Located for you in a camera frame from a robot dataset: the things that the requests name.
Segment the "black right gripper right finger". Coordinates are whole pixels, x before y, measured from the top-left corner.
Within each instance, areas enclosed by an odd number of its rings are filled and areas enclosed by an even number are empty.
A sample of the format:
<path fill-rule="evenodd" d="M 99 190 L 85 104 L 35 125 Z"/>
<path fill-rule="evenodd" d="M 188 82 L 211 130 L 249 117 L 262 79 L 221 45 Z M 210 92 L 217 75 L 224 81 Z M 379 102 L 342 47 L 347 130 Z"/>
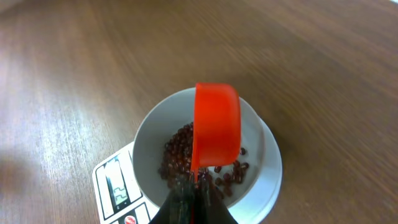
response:
<path fill-rule="evenodd" d="M 237 224 L 209 182 L 199 182 L 195 189 L 194 224 Z"/>

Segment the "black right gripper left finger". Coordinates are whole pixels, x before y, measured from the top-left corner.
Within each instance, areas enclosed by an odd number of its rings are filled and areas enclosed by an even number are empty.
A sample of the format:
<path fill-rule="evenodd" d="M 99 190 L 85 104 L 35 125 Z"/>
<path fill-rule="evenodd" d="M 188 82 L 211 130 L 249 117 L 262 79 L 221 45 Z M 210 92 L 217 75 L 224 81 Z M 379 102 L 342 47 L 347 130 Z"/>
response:
<path fill-rule="evenodd" d="M 195 184 L 181 182 L 168 194 L 165 202 L 149 224 L 190 224 L 195 201 Z"/>

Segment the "orange plastic measuring scoop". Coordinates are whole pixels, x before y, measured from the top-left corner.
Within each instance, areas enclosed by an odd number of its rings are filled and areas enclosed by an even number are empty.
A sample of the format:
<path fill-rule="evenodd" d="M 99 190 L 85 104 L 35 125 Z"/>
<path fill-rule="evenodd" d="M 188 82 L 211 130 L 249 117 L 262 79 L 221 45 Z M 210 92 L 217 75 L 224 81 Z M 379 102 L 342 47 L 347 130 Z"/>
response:
<path fill-rule="evenodd" d="M 197 83 L 191 170 L 226 166 L 239 156 L 241 107 L 238 92 L 224 83 Z"/>

